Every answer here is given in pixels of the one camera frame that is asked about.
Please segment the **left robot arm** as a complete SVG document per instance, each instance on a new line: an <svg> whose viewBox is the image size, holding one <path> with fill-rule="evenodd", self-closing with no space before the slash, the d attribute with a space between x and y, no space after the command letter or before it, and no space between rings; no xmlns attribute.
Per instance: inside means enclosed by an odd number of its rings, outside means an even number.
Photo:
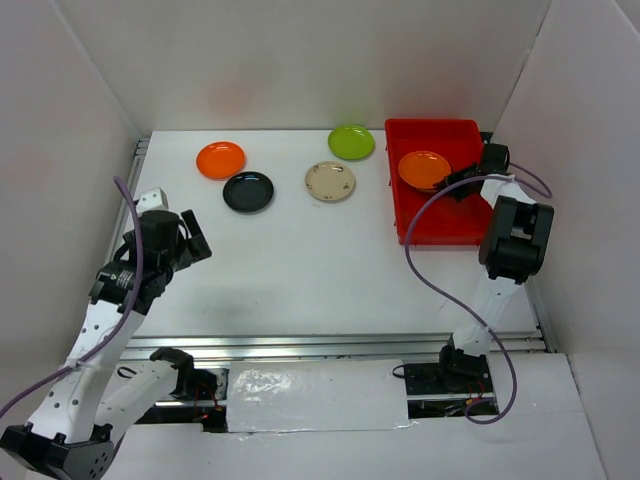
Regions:
<svg viewBox="0 0 640 480"><path fill-rule="evenodd" d="M129 340L175 273L212 251L190 210L138 215L113 259L97 273L85 321L41 405L5 429L2 449L53 479L101 479L127 430L159 400L213 397L215 374L193 357L161 347L115 393L105 393Z"/></svg>

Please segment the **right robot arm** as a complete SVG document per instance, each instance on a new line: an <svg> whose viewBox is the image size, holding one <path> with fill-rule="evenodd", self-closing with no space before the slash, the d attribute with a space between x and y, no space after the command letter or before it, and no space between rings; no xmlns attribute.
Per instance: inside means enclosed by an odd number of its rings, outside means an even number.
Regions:
<svg viewBox="0 0 640 480"><path fill-rule="evenodd" d="M478 253L487 278L479 283L470 306L483 322L460 326L442 348L435 378L446 391L458 391L487 371L491 334L503 323L510 297L544 261L554 210L529 197L508 172L509 165L507 146L487 144L479 163L436 184L457 201L477 193L492 208Z"/></svg>

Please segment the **black plate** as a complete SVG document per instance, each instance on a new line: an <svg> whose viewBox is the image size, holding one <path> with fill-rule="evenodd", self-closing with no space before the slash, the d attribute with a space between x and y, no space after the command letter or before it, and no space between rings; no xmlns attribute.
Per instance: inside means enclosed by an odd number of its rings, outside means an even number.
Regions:
<svg viewBox="0 0 640 480"><path fill-rule="evenodd" d="M224 185L225 204L240 214L255 214L269 206L275 194L271 179L261 172L246 171L232 176Z"/></svg>

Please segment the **orange plate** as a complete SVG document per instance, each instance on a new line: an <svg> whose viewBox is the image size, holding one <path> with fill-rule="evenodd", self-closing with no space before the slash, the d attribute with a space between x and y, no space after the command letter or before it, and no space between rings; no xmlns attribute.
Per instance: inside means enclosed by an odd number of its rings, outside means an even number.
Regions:
<svg viewBox="0 0 640 480"><path fill-rule="evenodd" d="M442 155L430 151L414 151L402 157L398 172L401 179L411 187L419 191L435 192L452 170Z"/></svg>
<svg viewBox="0 0 640 480"><path fill-rule="evenodd" d="M213 142L196 156L196 168L206 178L223 180L240 172L246 163L244 150L228 141Z"/></svg>

